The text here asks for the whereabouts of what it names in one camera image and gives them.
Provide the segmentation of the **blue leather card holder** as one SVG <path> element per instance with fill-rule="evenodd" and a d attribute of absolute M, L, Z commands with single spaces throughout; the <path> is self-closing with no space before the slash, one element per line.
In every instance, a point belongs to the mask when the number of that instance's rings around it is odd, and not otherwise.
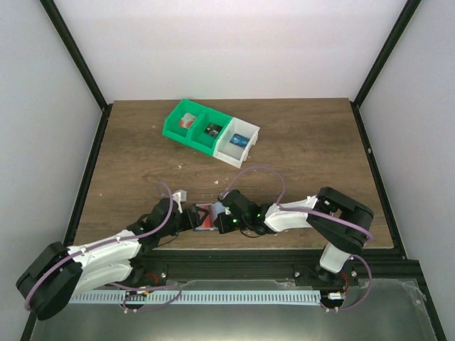
<path fill-rule="evenodd" d="M 193 230 L 197 232 L 218 230 L 215 226 L 215 220 L 218 215 L 225 213 L 225 207 L 221 202 L 195 204 L 191 208 L 193 217 Z"/>

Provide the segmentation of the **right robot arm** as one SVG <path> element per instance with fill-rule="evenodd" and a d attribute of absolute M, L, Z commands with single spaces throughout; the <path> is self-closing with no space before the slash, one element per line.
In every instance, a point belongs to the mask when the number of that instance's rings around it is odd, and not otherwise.
<path fill-rule="evenodd" d="M 313 229 L 326 241 L 318 265 L 310 272 L 324 286 L 341 278 L 342 269 L 359 255 L 373 235 L 373 211 L 343 193 L 324 187 L 319 193 L 288 203 L 258 205 L 239 190 L 219 198 L 222 210 L 214 219 L 219 233 L 249 230 L 258 236 L 293 229 Z"/>

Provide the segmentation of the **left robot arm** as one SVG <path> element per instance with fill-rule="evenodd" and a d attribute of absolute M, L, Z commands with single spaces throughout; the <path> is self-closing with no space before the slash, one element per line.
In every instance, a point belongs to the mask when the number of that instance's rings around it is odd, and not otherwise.
<path fill-rule="evenodd" d="M 181 209 L 176 200 L 162 199 L 151 213 L 114 236 L 80 246 L 49 244 L 21 274 L 16 288 L 26 310 L 38 320 L 47 320 L 75 296 L 100 286 L 140 286 L 146 270 L 139 260 L 150 255 L 164 237 L 196 229 L 212 214 L 211 204 Z"/>

